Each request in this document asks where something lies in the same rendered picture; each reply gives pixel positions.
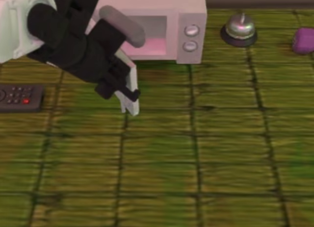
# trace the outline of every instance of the microwave window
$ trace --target microwave window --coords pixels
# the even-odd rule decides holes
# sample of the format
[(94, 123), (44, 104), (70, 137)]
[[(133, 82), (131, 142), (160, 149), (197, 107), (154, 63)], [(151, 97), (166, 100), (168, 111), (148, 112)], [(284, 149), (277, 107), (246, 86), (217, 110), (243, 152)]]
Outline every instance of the microwave window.
[(166, 55), (166, 16), (129, 16), (130, 19), (140, 24), (146, 35), (145, 45), (141, 48), (134, 48), (124, 43), (122, 49), (128, 55)]

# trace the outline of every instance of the black remote control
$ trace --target black remote control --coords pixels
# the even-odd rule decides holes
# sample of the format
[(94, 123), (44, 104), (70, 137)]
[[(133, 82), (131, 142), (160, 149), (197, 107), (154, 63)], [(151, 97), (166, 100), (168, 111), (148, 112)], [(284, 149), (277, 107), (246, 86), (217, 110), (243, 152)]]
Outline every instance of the black remote control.
[(0, 113), (39, 112), (43, 98), (42, 85), (0, 84)]

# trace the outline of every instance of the bell base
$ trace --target bell base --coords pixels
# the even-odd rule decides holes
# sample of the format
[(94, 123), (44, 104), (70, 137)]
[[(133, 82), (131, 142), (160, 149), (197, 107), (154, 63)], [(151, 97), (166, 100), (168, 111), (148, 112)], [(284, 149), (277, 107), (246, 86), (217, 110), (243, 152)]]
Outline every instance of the bell base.
[(223, 26), (220, 30), (220, 37), (223, 41), (225, 41), (227, 44), (232, 45), (234, 47), (238, 48), (246, 48), (249, 47), (257, 41), (257, 33), (255, 32), (254, 35), (248, 39), (235, 39), (228, 35), (226, 32), (226, 26)]

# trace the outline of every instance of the bell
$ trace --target bell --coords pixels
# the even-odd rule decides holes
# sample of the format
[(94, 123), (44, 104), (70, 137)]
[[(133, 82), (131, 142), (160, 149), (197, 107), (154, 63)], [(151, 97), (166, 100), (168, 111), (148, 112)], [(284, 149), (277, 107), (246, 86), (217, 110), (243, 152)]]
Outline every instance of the bell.
[(252, 18), (244, 13), (233, 15), (220, 30), (221, 38), (235, 47), (249, 47), (257, 41)]

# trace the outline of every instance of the red button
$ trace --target red button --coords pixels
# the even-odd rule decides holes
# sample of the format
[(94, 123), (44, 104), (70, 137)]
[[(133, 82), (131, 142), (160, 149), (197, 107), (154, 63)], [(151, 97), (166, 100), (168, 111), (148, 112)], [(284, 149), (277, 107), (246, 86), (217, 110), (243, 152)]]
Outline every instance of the red button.
[(28, 98), (23, 99), (23, 104), (29, 104), (29, 99)]

